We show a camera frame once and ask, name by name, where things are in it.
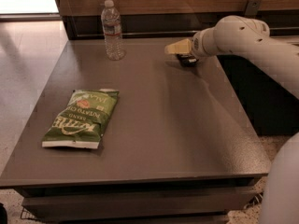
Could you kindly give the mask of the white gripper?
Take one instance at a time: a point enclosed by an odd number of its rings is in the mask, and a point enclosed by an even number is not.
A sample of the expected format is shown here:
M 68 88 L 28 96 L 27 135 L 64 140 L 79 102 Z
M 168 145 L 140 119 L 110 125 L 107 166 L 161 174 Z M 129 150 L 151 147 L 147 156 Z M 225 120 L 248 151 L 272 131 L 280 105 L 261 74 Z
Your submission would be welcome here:
M 207 28 L 197 32 L 192 41 L 188 38 L 176 43 L 167 45 L 164 48 L 166 54 L 192 54 L 196 58 L 215 56 L 219 53 L 217 43 L 214 38 L 215 28 Z

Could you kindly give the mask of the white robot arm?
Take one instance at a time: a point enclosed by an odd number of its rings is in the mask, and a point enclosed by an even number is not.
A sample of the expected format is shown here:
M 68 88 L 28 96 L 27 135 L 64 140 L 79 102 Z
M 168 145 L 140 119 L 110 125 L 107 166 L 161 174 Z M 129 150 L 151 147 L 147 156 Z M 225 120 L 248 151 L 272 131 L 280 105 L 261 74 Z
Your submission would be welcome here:
M 216 55 L 240 56 L 299 98 L 299 47 L 272 38 L 263 21 L 227 16 L 191 39 L 167 45 L 164 52 L 192 55 L 197 60 Z M 299 224 L 299 133 L 287 140 L 272 162 L 259 224 Z

